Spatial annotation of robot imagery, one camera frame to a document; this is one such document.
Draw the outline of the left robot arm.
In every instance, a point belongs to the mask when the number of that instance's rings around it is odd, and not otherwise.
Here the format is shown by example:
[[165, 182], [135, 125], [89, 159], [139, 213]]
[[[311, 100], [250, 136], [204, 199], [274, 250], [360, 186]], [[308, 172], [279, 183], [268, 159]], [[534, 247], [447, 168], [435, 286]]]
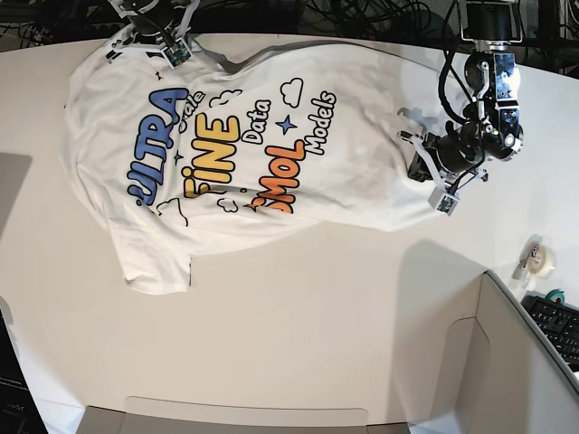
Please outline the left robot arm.
[[[408, 169], [412, 180], [432, 181], [431, 206], [451, 213], [467, 183], [487, 181], [483, 165], [489, 160], [508, 161], [523, 147], [518, 91], [521, 75], [516, 56], [509, 47], [523, 39], [522, 23], [513, 1], [454, 1], [459, 32], [444, 37], [444, 64], [438, 79], [438, 97], [449, 121], [443, 136], [433, 133], [400, 132], [413, 145], [414, 157]], [[456, 81], [464, 91], [466, 105], [455, 111], [446, 95], [446, 82], [456, 75], [454, 56], [463, 42], [473, 50]]]

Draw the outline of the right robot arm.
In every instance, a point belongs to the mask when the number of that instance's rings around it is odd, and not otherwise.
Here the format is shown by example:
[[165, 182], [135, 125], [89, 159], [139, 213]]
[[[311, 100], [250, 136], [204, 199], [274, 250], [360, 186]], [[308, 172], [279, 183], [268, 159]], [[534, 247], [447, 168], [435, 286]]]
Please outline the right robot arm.
[[111, 1], [128, 25], [105, 44], [105, 58], [112, 62], [124, 56], [134, 59], [161, 58], [174, 69], [191, 56], [188, 34], [198, 1]]

